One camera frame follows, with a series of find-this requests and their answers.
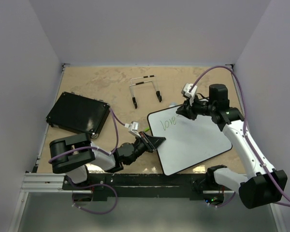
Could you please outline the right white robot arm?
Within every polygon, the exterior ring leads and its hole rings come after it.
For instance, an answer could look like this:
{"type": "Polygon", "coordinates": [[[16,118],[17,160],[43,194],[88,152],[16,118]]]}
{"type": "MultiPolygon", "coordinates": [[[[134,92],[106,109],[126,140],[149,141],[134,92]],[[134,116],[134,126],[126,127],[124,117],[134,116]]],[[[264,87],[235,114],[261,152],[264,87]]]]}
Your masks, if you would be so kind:
{"type": "Polygon", "coordinates": [[[207,100],[200,100],[196,91],[194,84],[184,85],[181,93],[185,101],[176,113],[191,120],[198,115],[210,116],[229,139],[245,168],[245,174],[238,174],[225,165],[210,167],[205,179],[198,184],[198,191],[203,192],[206,187],[216,190],[224,186],[239,194],[248,209],[280,201],[287,175],[283,170],[276,170],[261,153],[244,127],[244,117],[239,109],[230,107],[227,87],[224,84],[210,85],[207,100]]]}

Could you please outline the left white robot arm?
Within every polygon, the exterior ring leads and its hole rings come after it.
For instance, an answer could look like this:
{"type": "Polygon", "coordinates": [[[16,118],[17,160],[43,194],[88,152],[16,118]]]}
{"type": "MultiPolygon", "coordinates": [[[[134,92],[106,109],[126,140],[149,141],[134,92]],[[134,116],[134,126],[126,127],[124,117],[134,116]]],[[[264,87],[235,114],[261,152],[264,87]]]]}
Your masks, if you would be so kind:
{"type": "Polygon", "coordinates": [[[134,143],[123,143],[114,152],[107,152],[96,146],[86,133],[53,140],[49,144],[52,171],[65,174],[76,187],[87,189],[90,185],[87,164],[93,164],[107,173],[123,170],[124,165],[131,165],[143,153],[155,152],[164,142],[165,137],[151,136],[140,132],[134,143]]]}

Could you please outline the white rectangular whiteboard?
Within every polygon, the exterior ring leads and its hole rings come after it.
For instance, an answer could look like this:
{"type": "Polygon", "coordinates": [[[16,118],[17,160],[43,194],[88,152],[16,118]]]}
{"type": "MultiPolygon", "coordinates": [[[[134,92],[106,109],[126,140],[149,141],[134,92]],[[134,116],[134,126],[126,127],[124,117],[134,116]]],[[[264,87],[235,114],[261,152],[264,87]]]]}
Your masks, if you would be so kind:
{"type": "Polygon", "coordinates": [[[157,149],[165,175],[176,174],[231,150],[231,142],[210,116],[191,120],[178,115],[177,108],[166,108],[147,116],[152,135],[166,138],[157,149]]]}

